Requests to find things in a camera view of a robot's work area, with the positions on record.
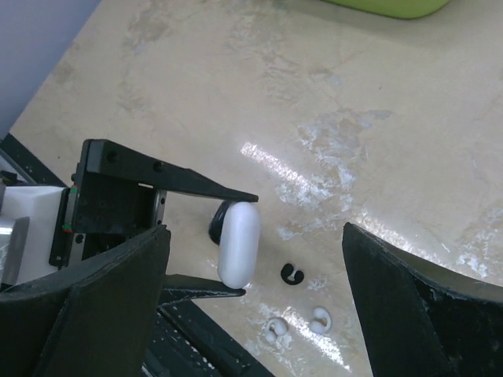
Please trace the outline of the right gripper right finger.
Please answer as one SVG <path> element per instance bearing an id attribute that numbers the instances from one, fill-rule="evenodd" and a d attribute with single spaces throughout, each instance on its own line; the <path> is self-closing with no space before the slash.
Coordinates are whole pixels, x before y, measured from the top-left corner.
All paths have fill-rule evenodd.
<path id="1" fill-rule="evenodd" d="M 375 376 L 500 376 L 502 288 L 351 223 L 343 258 Z"/>

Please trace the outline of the white earbud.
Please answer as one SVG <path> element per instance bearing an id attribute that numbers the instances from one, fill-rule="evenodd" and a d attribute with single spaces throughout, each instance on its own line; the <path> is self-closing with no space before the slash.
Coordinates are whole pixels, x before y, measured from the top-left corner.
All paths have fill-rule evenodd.
<path id="1" fill-rule="evenodd" d="M 326 334 L 332 326 L 332 317 L 329 311 L 321 306 L 313 310 L 313 319 L 308 324 L 308 328 L 315 334 Z"/>
<path id="2" fill-rule="evenodd" d="M 286 335 L 287 332 L 288 326 L 282 318 L 272 318 L 266 325 L 266 340 L 268 342 L 275 342 L 279 337 Z"/>

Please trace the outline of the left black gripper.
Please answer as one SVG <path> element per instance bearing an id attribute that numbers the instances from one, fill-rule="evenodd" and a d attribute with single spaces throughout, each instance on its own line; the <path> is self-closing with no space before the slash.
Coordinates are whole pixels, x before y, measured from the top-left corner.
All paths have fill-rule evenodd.
<path id="1" fill-rule="evenodd" d="M 108 251 L 162 223 L 167 192 L 256 203 L 189 168 L 106 139 L 83 142 L 72 185 L 63 190 L 49 264 L 58 269 Z"/>

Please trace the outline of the white earbud front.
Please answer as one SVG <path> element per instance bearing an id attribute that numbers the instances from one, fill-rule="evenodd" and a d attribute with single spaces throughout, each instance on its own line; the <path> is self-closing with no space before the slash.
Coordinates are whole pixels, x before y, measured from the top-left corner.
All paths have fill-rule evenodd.
<path id="1" fill-rule="evenodd" d="M 275 342 L 279 337 L 286 335 L 287 332 L 288 326 L 282 318 L 272 318 L 266 325 L 266 340 L 268 342 Z"/>

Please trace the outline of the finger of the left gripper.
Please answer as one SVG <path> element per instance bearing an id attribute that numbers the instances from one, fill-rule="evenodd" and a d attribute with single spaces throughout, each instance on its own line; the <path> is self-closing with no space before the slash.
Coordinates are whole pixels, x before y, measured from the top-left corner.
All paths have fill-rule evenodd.
<path id="1" fill-rule="evenodd" d="M 232 298 L 246 294 L 243 288 L 230 288 L 217 280 L 181 274 L 166 275 L 160 292 L 159 307 L 202 298 Z"/>

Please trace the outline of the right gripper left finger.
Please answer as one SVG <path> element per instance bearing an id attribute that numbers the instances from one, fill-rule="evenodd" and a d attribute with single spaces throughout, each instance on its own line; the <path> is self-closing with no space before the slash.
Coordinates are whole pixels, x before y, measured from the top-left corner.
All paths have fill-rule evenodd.
<path id="1" fill-rule="evenodd" d="M 158 225 L 1 293 L 3 376 L 139 376 L 171 234 Z"/>

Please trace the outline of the white earbud charging case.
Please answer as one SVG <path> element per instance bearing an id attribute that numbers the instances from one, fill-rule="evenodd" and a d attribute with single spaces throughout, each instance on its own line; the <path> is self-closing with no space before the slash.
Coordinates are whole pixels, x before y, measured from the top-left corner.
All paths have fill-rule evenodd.
<path id="1" fill-rule="evenodd" d="M 218 277 L 229 288 L 244 288 L 254 276 L 261 221 L 252 203 L 234 203 L 226 212 L 219 243 Z"/>

